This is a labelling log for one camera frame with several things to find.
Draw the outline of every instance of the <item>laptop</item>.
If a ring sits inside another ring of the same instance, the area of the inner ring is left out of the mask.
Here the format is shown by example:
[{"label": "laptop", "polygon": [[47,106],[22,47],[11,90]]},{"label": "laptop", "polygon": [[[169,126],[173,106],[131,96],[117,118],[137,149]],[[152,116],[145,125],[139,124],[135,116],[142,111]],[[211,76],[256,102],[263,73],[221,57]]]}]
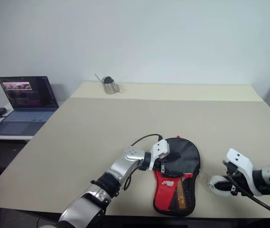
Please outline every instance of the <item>laptop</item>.
[{"label": "laptop", "polygon": [[33,136],[58,104],[46,76],[0,77],[12,111],[0,122],[0,135]]}]

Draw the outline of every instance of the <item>laptop keyboard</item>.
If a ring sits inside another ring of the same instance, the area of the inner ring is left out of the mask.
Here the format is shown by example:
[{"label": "laptop keyboard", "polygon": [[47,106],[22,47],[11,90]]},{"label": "laptop keyboard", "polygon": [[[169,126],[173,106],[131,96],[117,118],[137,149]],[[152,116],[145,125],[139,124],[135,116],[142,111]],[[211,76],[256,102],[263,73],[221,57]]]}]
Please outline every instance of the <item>laptop keyboard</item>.
[{"label": "laptop keyboard", "polygon": [[46,122],[54,112],[12,112],[5,122]]}]

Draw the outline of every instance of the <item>white wall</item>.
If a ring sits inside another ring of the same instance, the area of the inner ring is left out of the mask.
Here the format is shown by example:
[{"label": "white wall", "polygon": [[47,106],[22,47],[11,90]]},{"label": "white wall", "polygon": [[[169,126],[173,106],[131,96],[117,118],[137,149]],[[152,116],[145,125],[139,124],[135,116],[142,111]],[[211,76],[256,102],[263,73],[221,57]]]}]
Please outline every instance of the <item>white wall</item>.
[{"label": "white wall", "polygon": [[64,100],[94,73],[251,84],[270,104],[270,0],[0,0],[0,76],[48,76]]}]

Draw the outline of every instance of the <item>laptop screen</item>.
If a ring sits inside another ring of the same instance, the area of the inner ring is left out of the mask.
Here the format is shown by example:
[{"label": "laptop screen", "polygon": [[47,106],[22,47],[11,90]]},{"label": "laptop screen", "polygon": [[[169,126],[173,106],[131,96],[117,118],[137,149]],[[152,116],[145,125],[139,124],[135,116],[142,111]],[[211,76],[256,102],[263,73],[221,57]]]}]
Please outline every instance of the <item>laptop screen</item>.
[{"label": "laptop screen", "polygon": [[58,108],[46,76],[0,77],[0,84],[16,110]]}]

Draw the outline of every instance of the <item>laptop trackpad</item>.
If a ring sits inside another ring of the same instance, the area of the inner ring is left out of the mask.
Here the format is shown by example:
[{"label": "laptop trackpad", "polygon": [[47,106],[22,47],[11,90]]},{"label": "laptop trackpad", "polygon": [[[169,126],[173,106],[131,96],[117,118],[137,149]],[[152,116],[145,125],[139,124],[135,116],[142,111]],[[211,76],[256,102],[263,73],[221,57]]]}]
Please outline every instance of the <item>laptop trackpad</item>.
[{"label": "laptop trackpad", "polygon": [[0,134],[20,135],[30,123],[7,123],[7,125],[0,131]]}]

